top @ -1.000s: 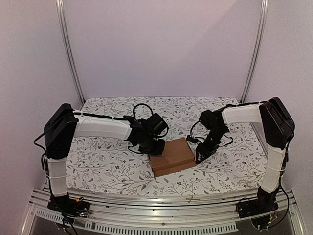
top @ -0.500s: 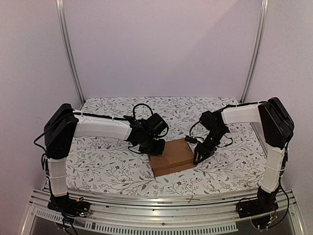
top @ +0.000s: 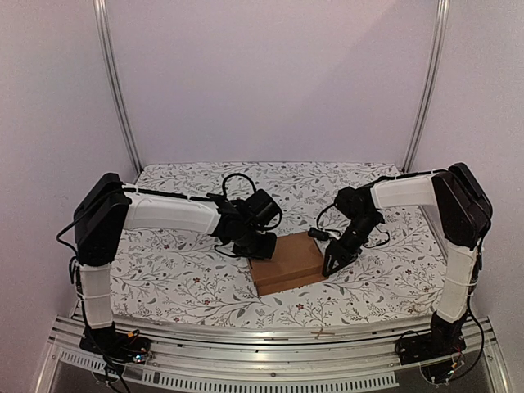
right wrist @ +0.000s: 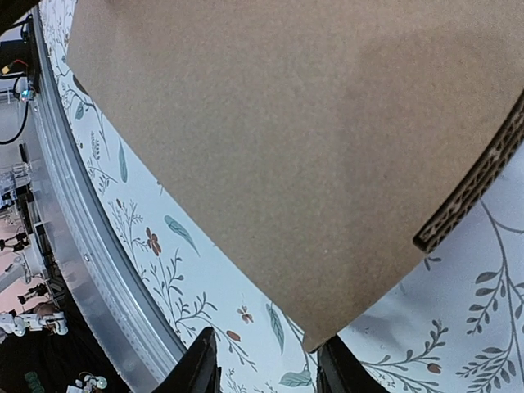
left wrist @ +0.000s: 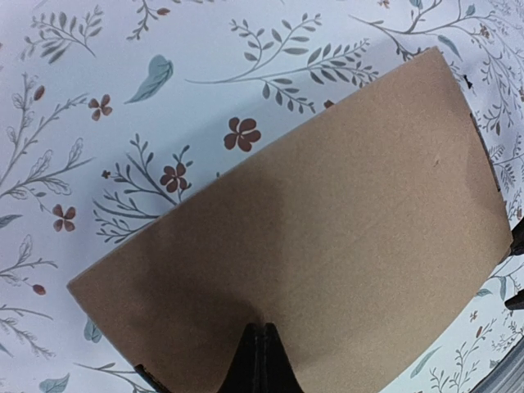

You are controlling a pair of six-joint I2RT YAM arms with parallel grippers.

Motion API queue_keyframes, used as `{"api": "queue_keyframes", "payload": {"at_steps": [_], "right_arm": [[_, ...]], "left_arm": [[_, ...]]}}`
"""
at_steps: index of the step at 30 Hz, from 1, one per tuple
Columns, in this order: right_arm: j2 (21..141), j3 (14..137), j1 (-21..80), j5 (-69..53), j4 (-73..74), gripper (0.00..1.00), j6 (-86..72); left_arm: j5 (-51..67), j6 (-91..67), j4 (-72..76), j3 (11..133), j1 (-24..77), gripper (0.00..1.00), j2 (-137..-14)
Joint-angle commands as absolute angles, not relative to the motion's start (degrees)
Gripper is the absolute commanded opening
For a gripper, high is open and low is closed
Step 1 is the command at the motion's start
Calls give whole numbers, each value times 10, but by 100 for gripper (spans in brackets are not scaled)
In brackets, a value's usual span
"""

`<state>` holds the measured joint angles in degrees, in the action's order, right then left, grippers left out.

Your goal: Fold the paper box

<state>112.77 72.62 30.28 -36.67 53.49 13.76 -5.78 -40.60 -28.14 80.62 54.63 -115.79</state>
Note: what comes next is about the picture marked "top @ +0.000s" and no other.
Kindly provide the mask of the brown cardboard paper box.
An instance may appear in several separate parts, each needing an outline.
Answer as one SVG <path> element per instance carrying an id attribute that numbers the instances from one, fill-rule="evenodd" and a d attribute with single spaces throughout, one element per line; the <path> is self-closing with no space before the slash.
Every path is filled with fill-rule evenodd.
<path id="1" fill-rule="evenodd" d="M 270 260 L 249 260 L 258 296 L 292 290 L 325 279 L 323 255 L 307 232 L 279 237 Z"/>

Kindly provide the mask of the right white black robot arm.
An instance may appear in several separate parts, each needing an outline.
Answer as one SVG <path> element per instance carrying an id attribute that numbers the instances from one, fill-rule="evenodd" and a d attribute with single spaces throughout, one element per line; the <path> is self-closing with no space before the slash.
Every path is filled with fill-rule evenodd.
<path id="1" fill-rule="evenodd" d="M 384 209 L 436 207 L 447 257 L 436 319 L 457 323 L 467 313 L 468 300 L 482 269 L 483 243 L 491 228 L 493 208 L 464 163 L 447 169 L 383 176 L 361 187 L 345 187 L 337 193 L 333 205 L 350 224 L 327 245 L 322 270 L 325 277 L 356 261 L 370 233 L 383 223 Z"/>

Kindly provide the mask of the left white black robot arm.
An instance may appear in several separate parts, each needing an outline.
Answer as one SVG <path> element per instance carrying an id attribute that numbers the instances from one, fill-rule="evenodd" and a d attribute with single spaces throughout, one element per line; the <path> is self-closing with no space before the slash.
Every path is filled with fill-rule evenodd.
<path id="1" fill-rule="evenodd" d="M 283 212 L 263 189 L 253 187 L 247 199 L 231 199 L 226 192 L 189 196 L 177 192 L 143 189 L 120 180 L 116 173 L 103 174 L 73 213 L 73 220 L 57 234 L 62 245 L 65 233 L 75 241 L 73 273 L 79 280 L 89 340 L 104 355 L 115 355 L 121 337 L 110 327 L 111 264 L 124 230 L 173 229 L 200 233 L 232 245 L 235 257 L 268 260 L 276 248 L 274 229 Z"/>

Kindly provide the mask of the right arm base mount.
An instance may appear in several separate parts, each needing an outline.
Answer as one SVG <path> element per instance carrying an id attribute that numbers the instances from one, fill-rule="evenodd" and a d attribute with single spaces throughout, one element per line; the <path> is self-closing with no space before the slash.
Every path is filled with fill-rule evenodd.
<path id="1" fill-rule="evenodd" d="M 395 342 L 395 353 L 402 365 L 453 355 L 466 349 L 462 328 L 432 327 L 429 333 L 409 330 Z"/>

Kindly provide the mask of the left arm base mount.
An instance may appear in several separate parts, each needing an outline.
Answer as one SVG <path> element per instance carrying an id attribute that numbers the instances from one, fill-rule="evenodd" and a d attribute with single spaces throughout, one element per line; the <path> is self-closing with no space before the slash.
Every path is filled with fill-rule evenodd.
<path id="1" fill-rule="evenodd" d="M 101 355 L 116 363 L 144 363 L 150 357 L 151 340 L 139 329 L 117 332 L 115 325 L 93 329 L 86 327 L 80 340 L 81 350 Z"/>

